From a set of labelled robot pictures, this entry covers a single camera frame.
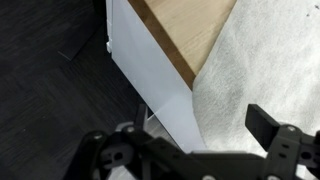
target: screw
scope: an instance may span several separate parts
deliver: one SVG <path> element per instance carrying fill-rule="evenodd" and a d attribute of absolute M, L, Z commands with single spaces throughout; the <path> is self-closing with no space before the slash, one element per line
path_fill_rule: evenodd
<path fill-rule="evenodd" d="M 288 126 L 287 128 L 289 129 L 289 131 L 295 131 L 296 130 L 296 128 L 293 127 L 293 126 Z"/>
<path fill-rule="evenodd" d="M 101 133 L 96 134 L 93 138 L 94 138 L 95 140 L 101 139 L 101 138 L 102 138 L 102 134 L 101 134 Z"/>
<path fill-rule="evenodd" d="M 128 127 L 127 131 L 128 132 L 133 132 L 134 131 L 134 127 Z"/>
<path fill-rule="evenodd" d="M 216 180 L 216 178 L 214 178 L 210 175 L 205 175 L 205 176 L 203 176 L 202 180 Z"/>
<path fill-rule="evenodd" d="M 280 180 L 280 178 L 278 178 L 277 176 L 270 175 L 268 176 L 267 180 Z"/>

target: white paper towel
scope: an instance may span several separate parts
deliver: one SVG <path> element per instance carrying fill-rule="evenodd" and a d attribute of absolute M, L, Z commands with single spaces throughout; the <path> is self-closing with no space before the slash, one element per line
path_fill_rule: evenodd
<path fill-rule="evenodd" d="M 320 0 L 238 0 L 193 85 L 211 150 L 265 155 L 245 128 L 249 103 L 320 130 Z"/>

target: wooden board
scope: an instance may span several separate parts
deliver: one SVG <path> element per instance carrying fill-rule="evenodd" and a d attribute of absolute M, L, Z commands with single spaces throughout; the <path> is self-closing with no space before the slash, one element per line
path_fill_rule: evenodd
<path fill-rule="evenodd" d="M 236 0 L 129 0 L 192 87 Z"/>

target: black mechanical part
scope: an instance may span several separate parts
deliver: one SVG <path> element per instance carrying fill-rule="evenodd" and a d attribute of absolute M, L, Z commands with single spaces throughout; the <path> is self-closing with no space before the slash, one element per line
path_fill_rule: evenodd
<path fill-rule="evenodd" d="M 319 132 L 312 137 L 298 127 L 280 126 L 257 105 L 248 106 L 245 124 L 268 151 L 266 158 L 246 153 L 185 154 L 143 131 L 146 110 L 146 106 L 140 106 L 135 124 L 108 138 L 100 136 L 102 132 L 85 136 L 65 180 L 104 180 L 118 166 L 125 166 L 136 179 L 144 180 L 300 180 L 295 175 L 297 164 L 305 165 L 320 178 Z"/>
<path fill-rule="evenodd" d="M 78 150 L 68 168 L 64 180 L 104 180 L 110 170 L 102 168 L 99 161 L 101 148 L 107 140 L 107 135 L 102 131 L 90 132 L 82 139 Z"/>

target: wooden edge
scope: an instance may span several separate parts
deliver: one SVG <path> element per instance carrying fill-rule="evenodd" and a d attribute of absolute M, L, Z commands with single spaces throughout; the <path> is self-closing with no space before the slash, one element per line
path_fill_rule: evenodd
<path fill-rule="evenodd" d="M 176 68 L 182 79 L 192 90 L 192 84 L 196 77 L 187 61 L 183 58 L 176 45 L 173 43 L 168 33 L 151 11 L 144 0 L 128 0 L 136 11 L 142 22 L 148 28 L 152 36 L 158 42 L 164 53 L 167 55 L 173 66 Z"/>

